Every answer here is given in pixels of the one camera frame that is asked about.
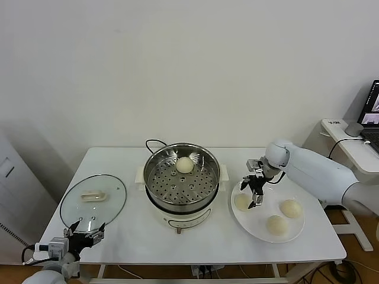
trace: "glass lid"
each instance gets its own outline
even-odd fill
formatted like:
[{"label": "glass lid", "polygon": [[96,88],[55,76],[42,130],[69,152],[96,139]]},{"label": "glass lid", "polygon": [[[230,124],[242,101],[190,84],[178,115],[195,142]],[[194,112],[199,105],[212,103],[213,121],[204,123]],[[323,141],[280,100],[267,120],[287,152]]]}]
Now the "glass lid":
[{"label": "glass lid", "polygon": [[67,227],[80,220],[77,232],[90,232],[109,224],[123,209],[126,188],[115,176],[90,176],[77,183],[60,205],[60,217]]}]

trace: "metal bowl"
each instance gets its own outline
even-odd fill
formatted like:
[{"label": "metal bowl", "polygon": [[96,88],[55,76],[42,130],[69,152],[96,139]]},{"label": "metal bowl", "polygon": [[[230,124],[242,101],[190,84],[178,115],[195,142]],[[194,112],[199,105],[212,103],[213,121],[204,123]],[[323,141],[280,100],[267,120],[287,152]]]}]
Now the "metal bowl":
[{"label": "metal bowl", "polygon": [[[180,173],[175,163],[181,157],[194,162],[190,173]],[[208,206],[217,195],[220,165],[207,149],[188,143],[161,148],[143,169],[146,193],[152,203],[170,214],[192,214]]]}]

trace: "laptop screen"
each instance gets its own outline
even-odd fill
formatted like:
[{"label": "laptop screen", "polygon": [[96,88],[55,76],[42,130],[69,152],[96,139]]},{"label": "laptop screen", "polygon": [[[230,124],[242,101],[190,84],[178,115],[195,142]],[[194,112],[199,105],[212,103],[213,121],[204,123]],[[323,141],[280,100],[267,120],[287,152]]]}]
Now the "laptop screen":
[{"label": "laptop screen", "polygon": [[379,127],[379,80],[372,84],[358,123],[363,127]]}]

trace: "white plate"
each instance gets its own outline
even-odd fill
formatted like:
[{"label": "white plate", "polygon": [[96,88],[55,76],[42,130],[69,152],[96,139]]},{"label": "white plate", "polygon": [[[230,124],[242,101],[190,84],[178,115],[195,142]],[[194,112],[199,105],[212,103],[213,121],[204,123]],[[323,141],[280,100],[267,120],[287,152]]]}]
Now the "white plate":
[{"label": "white plate", "polygon": [[[274,190],[270,184],[265,184],[264,190],[264,200],[262,205],[254,207],[247,212],[238,210],[235,205],[235,196],[240,193],[248,194],[252,196],[250,187],[247,186],[243,191],[240,191],[241,182],[233,188],[232,195],[230,197],[230,202],[232,205],[232,211],[239,222],[239,224],[254,237],[261,240],[268,241],[269,243],[286,243],[297,238],[304,228],[306,222],[304,213],[299,218],[288,218],[286,217],[279,208],[282,201],[287,199],[295,199],[295,196],[291,194],[286,194],[280,190]],[[288,233],[286,235],[277,236],[272,235],[266,228],[266,221],[272,215],[279,215],[286,219],[288,222]]]}]

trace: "white wall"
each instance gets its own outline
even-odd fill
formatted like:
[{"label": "white wall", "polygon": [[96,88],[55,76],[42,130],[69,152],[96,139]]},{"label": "white wall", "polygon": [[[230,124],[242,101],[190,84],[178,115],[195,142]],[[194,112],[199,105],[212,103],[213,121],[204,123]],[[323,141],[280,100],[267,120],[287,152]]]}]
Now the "white wall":
[{"label": "white wall", "polygon": [[302,143],[379,74],[378,10],[348,0],[2,0],[0,127],[55,198],[92,146]]}]

